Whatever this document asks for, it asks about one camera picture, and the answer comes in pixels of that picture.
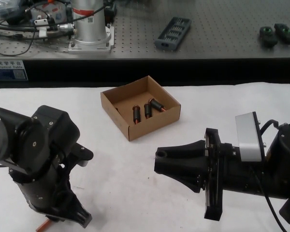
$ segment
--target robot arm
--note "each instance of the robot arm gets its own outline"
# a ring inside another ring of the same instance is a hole
[[[93,153],[76,141],[80,132],[68,113],[41,106],[31,117],[0,108],[0,163],[30,208],[53,221],[71,220],[84,228],[91,215],[72,192],[69,175]]]
[[[216,129],[206,129],[205,140],[160,147],[155,172],[180,181],[199,193],[205,190],[206,219],[220,220],[223,190],[288,199],[280,210],[290,224],[290,124],[283,124],[267,156],[256,113],[236,117],[239,147],[221,143]]]

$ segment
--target white sticker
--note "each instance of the white sticker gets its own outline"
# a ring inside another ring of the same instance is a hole
[[[84,15],[77,14],[75,12],[73,12],[73,14],[74,14],[74,19],[78,19],[78,18],[84,17]],[[80,21],[85,22],[85,23],[94,23],[93,16],[90,16],[88,18],[83,18]]]
[[[0,60],[0,69],[25,69],[22,60]]]

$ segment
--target brown cardboard box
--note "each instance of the brown cardboard box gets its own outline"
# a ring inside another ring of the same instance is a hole
[[[152,109],[152,117],[145,118],[144,104],[155,98],[164,105],[165,112]],[[125,86],[113,88],[101,93],[101,104],[117,127],[132,141],[179,119],[181,105],[150,76]],[[141,122],[134,124],[134,105],[141,108]]]

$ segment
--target white table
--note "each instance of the white table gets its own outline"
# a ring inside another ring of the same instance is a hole
[[[71,173],[72,189],[93,220],[86,229],[65,221],[48,232],[280,231],[265,198],[248,194],[224,191],[220,222],[204,219],[204,192],[195,194],[156,174],[154,159],[157,147],[201,140],[206,127],[218,129],[222,142],[237,145],[236,115],[256,111],[261,124],[272,118],[290,123],[290,85],[166,87],[182,104],[180,120],[132,142],[101,107],[100,92],[106,89],[0,89],[0,107],[24,115],[43,104],[67,111],[81,131],[78,142],[94,152],[87,167]],[[264,134],[268,147],[276,132],[270,127]],[[277,214],[284,202],[272,199]],[[0,231],[32,232],[44,221],[0,168]]]

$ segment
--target wire bundle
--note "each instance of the wire bundle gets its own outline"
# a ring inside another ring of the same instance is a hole
[[[17,12],[16,14],[27,14],[28,12],[30,12],[31,9],[34,9],[36,8],[37,6],[40,6],[40,5],[44,5],[44,4],[49,4],[49,3],[52,3],[52,2],[55,2],[53,0],[50,0],[50,1],[42,1],[42,2],[39,2],[39,3],[36,3],[36,4],[33,4],[32,6],[30,6],[29,8],[27,8],[25,11],[22,11],[20,10],[19,12]],[[61,22],[61,23],[52,23],[52,24],[44,24],[44,25],[23,25],[22,27],[18,26],[18,25],[7,25],[7,24],[3,24],[4,21],[8,20],[9,18],[11,18],[12,16],[14,16],[15,14],[12,14],[11,16],[8,16],[6,17],[5,19],[0,19],[0,30],[9,30],[9,31],[20,31],[20,32],[33,32],[33,35],[31,38],[26,38],[26,37],[23,37],[22,34],[16,34],[16,35],[3,35],[3,34],[0,34],[1,37],[5,37],[5,38],[10,38],[10,39],[16,39],[16,40],[30,40],[30,43],[29,43],[29,46],[27,48],[26,51],[24,52],[21,52],[21,53],[18,53],[18,54],[3,54],[0,52],[0,55],[2,56],[8,56],[8,57],[15,57],[15,56],[19,56],[19,55],[22,55],[22,54],[25,54],[26,52],[28,52],[32,46],[32,43],[34,40],[44,40],[44,39],[53,39],[53,38],[59,38],[59,37],[63,37],[63,36],[68,36],[68,35],[71,35],[70,32],[67,32],[67,33],[64,33],[64,34],[61,34],[61,35],[56,35],[56,36],[51,36],[51,37],[47,37],[47,38],[35,38],[35,33],[38,31],[37,28],[38,27],[54,27],[54,26],[57,26],[57,25],[62,25],[62,24],[67,24],[67,23],[73,23],[73,22],[76,22],[76,21],[79,21],[79,20],[82,20],[82,19],[85,19],[85,18],[88,18],[88,17],[91,17],[93,16],[94,14],[100,12],[101,10],[103,10],[106,6],[103,6],[101,8],[99,8],[98,10],[94,11],[92,14],[89,14],[89,15],[86,15],[86,16],[83,16],[83,17],[80,17],[80,18],[77,18],[77,19],[73,19],[73,20],[67,20],[66,22]]]

